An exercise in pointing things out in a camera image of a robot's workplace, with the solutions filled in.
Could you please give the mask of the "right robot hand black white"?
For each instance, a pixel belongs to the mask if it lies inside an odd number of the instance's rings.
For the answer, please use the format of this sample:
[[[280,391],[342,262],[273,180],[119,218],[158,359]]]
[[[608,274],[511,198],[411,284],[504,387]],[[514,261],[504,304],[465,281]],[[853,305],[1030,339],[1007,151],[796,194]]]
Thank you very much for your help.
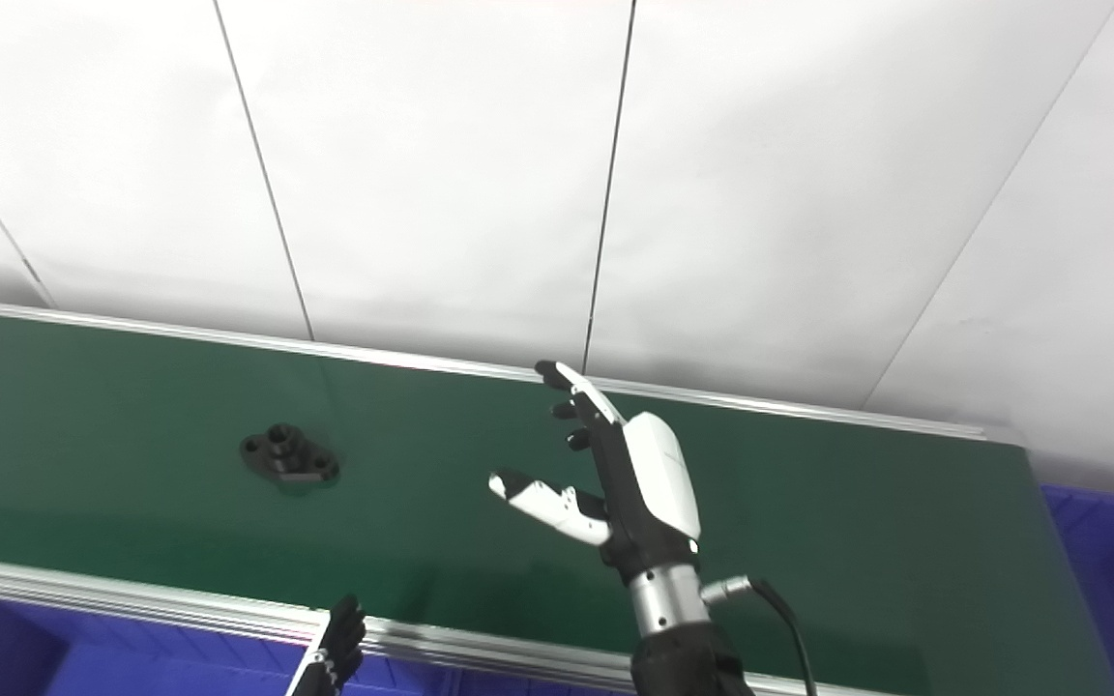
[[[592,452],[600,493],[556,486],[517,470],[492,471],[489,488],[514,509],[600,550],[624,585],[662,566],[697,566],[697,498],[675,432],[651,413],[627,418],[592,380],[564,362],[536,362],[543,383],[561,392],[553,418],[575,420],[573,452]]]

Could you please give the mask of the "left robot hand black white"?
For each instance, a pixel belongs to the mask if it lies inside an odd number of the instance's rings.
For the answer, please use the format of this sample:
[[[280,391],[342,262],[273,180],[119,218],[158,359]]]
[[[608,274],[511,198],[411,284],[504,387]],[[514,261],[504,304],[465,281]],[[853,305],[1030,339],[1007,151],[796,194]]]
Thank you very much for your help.
[[[367,611],[354,594],[346,594],[328,612],[328,621],[293,674],[287,695],[340,695],[362,665]]]

